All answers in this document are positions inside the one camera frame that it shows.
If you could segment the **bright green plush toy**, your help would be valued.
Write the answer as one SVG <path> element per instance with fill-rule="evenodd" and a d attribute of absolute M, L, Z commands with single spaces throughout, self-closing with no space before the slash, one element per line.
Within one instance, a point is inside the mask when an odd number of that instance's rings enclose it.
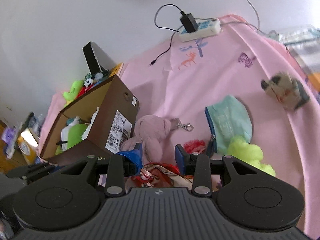
<path fill-rule="evenodd" d="M 63 92 L 63 98 L 66 101 L 64 107 L 73 102 L 78 96 L 80 90 L 82 89 L 84 80 L 76 80 L 72 83 L 72 86 L 68 92 Z"/>

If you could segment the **brown cardboard box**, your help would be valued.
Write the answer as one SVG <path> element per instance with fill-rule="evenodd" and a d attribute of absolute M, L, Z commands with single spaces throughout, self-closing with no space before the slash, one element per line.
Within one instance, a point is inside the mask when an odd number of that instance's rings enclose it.
<path fill-rule="evenodd" d="M 138 99 L 114 75 L 58 113 L 42 146 L 40 157 L 60 166 L 74 163 L 88 155 L 108 159 L 119 152 L 122 142 L 132 134 L 138 108 Z M 84 123 L 95 118 L 87 138 L 63 153 L 56 154 L 57 143 L 61 141 L 61 131 L 67 119 L 77 116 Z"/>

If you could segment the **black charger adapter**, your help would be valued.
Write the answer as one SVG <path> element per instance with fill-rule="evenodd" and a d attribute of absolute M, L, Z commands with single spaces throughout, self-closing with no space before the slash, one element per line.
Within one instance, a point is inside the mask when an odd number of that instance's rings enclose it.
<path fill-rule="evenodd" d="M 185 28 L 187 33 L 196 32 L 199 28 L 195 18 L 191 13 L 185 13 L 184 11 L 180 11 L 181 17 L 180 22 L 182 23 L 183 27 Z"/>

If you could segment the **panda plush toy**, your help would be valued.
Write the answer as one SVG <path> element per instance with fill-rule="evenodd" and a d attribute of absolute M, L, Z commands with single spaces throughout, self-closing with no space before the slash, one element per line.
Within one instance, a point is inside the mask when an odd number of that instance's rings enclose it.
<path fill-rule="evenodd" d="M 84 80 L 84 87 L 89 88 L 93 85 L 94 76 L 92 74 L 87 74 Z"/>

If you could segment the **green round plush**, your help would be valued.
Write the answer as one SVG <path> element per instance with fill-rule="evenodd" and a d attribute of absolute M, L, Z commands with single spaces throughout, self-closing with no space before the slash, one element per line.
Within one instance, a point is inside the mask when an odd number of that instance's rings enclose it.
<path fill-rule="evenodd" d="M 86 124 L 77 124 L 69 130 L 67 150 L 82 141 L 81 137 L 84 131 L 86 130 L 86 128 L 87 128 Z M 55 155 L 60 155 L 61 153 L 64 152 L 61 147 L 61 141 L 58 141 L 56 145 L 57 147 L 56 147 Z"/>

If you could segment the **red fluffy yarn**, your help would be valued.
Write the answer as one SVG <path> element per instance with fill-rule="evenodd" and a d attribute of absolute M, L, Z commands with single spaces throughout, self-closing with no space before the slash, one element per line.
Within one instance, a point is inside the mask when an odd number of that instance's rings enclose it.
<path fill-rule="evenodd" d="M 183 148 L 188 154 L 201 154 L 206 151 L 206 143 L 203 140 L 191 140 L 186 142 Z"/>

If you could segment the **white power strip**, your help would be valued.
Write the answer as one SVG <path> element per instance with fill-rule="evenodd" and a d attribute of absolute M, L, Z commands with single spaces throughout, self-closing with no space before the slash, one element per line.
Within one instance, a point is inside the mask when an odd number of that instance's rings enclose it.
<path fill-rule="evenodd" d="M 179 33 L 179 38 L 182 42 L 188 42 L 192 40 L 198 40 L 200 38 L 210 37 L 218 35 L 221 32 L 220 20 L 203 20 L 198 23 L 198 30 L 193 33 L 188 33 L 183 29 Z"/>

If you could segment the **teal zipper pouch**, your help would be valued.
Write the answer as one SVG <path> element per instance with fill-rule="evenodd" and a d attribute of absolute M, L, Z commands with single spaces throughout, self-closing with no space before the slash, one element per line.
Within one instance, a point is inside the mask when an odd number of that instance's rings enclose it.
<path fill-rule="evenodd" d="M 227 95 L 220 102 L 207 106 L 204 113 L 214 139 L 215 153 L 225 155 L 232 138 L 236 136 L 251 142 L 253 127 L 249 113 L 234 96 Z"/>

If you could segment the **pink plush bunny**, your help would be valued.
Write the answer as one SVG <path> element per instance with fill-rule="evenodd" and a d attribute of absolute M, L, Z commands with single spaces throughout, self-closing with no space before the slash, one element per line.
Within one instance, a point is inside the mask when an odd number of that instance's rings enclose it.
<path fill-rule="evenodd" d="M 172 122 L 156 115 L 145 115 L 135 123 L 133 137 L 124 141 L 121 151 L 132 150 L 136 143 L 143 147 L 142 163 L 159 163 L 163 157 L 162 142 L 169 135 Z"/>

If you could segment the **red patterned silk scarf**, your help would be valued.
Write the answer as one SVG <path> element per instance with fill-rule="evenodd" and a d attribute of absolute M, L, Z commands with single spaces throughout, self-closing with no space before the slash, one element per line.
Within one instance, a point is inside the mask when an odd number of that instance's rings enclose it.
<path fill-rule="evenodd" d="M 186 187 L 191 190 L 193 180 L 193 176 L 181 175 L 177 166 L 164 163 L 149 163 L 141 169 L 138 175 L 127 178 L 125 188 L 127 192 L 133 187 Z"/>

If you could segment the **neon yellow fluffy yarn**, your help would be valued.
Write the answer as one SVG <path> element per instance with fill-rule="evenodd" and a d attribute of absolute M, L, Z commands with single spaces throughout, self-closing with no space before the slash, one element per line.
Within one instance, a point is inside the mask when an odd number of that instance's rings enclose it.
<path fill-rule="evenodd" d="M 276 172 L 271 165 L 262 163 L 264 154 L 261 148 L 258 145 L 249 144 L 239 135 L 232 137 L 227 148 L 227 154 L 264 171 L 271 176 L 276 176 Z"/>

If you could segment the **pink patterned tablecloth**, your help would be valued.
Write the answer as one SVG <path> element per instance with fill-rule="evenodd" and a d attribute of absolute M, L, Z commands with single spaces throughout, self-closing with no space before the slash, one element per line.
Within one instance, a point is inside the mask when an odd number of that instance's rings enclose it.
<path fill-rule="evenodd" d="M 285 72 L 298 79 L 296 62 L 284 46 L 259 36 L 235 15 L 224 16 L 222 32 L 194 42 L 174 42 L 169 55 L 150 66 L 159 45 L 125 65 L 121 81 L 139 101 L 136 121 L 145 115 L 179 118 L 193 126 L 163 140 L 159 163 L 175 164 L 174 146 L 191 140 L 208 141 L 210 130 L 204 110 L 232 95 L 244 104 L 253 125 L 252 142 L 264 154 L 277 178 L 299 189 L 305 198 L 299 227 L 311 238 L 319 236 L 319 104 L 316 99 L 296 111 L 285 110 L 266 95 L 262 79 Z M 64 109 L 55 95 L 44 130 L 48 133 Z"/>

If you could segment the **yellow book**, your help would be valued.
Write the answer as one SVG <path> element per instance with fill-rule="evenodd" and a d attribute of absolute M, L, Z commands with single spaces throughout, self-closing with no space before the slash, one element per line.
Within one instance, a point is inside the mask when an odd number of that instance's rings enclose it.
<path fill-rule="evenodd" d="M 122 72 L 123 72 L 123 68 L 124 68 L 124 63 L 119 63 L 117 64 L 114 68 L 112 68 L 110 70 L 110 75 L 109 77 L 112 77 L 112 76 L 118 76 L 118 77 L 121 77 L 122 76 Z"/>

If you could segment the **black stand panel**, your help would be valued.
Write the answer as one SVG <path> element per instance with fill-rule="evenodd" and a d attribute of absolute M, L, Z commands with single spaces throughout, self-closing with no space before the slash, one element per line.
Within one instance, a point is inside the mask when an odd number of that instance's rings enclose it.
<path fill-rule="evenodd" d="M 95 42 L 88 42 L 82 51 L 91 75 L 109 70 L 108 55 Z"/>

